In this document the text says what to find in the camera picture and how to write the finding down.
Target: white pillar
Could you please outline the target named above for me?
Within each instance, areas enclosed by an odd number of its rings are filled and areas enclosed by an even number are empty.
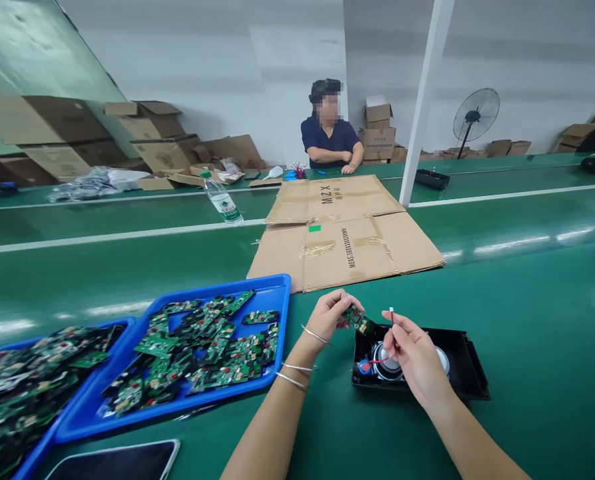
[[[418,100],[416,101],[416,112],[413,116],[413,128],[408,143],[408,154],[404,164],[404,177],[402,178],[402,189],[400,190],[400,203],[407,207],[411,201],[413,183],[416,179],[416,170],[420,161],[420,150],[422,140],[426,132],[431,107],[433,79],[444,51],[446,35],[449,33],[451,14],[455,0],[435,0],[431,25],[429,26],[429,37],[426,40],[426,52],[422,64],[422,75],[420,75],[420,86],[418,87]]]

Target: black plastic housing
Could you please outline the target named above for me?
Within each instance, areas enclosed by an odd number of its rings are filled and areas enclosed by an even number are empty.
[[[430,170],[418,169],[416,171],[416,182],[435,190],[444,190],[450,179],[451,177],[448,175]]]
[[[352,383],[358,387],[385,390],[411,391],[406,381],[385,381],[377,375],[364,375],[358,362],[370,359],[373,347],[384,339],[390,325],[376,325],[375,331],[363,336],[356,332],[356,348],[353,358]],[[473,342],[461,330],[423,328],[434,345],[444,350],[449,359],[449,382],[463,400],[490,400],[488,382]]]

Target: plastic bottle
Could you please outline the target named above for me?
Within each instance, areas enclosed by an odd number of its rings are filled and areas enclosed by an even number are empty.
[[[231,200],[231,195],[215,180],[213,180],[210,171],[203,171],[201,177],[204,179],[204,191],[213,206],[217,209],[224,221],[229,225],[241,225],[244,219],[239,210]]]

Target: circuit board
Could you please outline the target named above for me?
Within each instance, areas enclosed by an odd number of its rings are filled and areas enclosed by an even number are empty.
[[[0,351],[0,479],[15,474],[124,328],[68,327]]]
[[[279,311],[268,310],[268,311],[254,311],[248,315],[244,315],[242,325],[257,325],[258,323],[272,323],[277,321],[279,318]]]
[[[275,361],[279,312],[246,315],[253,324],[269,323],[269,327],[238,339],[233,338],[235,324],[230,321],[254,295],[249,290],[237,298],[217,296],[204,304],[168,303],[151,315],[145,335],[133,349],[137,358],[103,392],[103,415],[120,417],[180,395],[259,378],[263,367]],[[169,320],[178,313],[185,315],[170,330]]]
[[[375,322],[364,316],[364,312],[358,309],[355,305],[350,305],[344,313],[342,313],[342,318],[362,335],[368,335],[376,328]]]

